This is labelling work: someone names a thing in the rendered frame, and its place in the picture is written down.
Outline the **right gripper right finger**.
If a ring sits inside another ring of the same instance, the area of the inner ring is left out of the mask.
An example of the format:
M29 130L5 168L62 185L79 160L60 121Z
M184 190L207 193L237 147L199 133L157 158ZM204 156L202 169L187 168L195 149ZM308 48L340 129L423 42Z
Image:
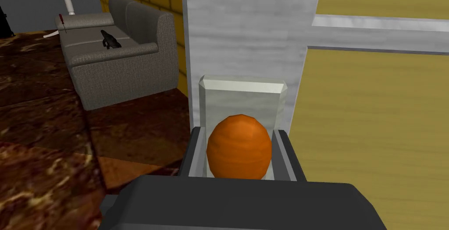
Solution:
M306 181L306 176L284 130L273 130L271 179Z

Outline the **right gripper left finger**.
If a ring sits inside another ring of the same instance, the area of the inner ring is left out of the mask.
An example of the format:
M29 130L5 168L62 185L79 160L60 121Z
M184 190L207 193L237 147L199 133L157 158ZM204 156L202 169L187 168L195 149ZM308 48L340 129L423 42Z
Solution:
M180 177L206 177L206 133L204 127L191 131L187 150L178 171Z

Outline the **orange door knob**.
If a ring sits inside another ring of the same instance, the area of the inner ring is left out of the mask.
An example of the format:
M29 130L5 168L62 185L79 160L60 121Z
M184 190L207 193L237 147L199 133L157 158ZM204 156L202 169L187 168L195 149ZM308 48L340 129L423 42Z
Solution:
M280 127L287 85L281 79L204 75L199 81L200 125L215 178L264 179L272 136Z

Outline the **grey sofa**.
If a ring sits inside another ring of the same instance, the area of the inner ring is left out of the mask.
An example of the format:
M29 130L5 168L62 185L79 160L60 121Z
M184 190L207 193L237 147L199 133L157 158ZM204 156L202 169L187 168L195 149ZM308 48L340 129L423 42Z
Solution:
M178 86L173 14L134 0L109 0L109 12L55 18L64 60L85 110Z

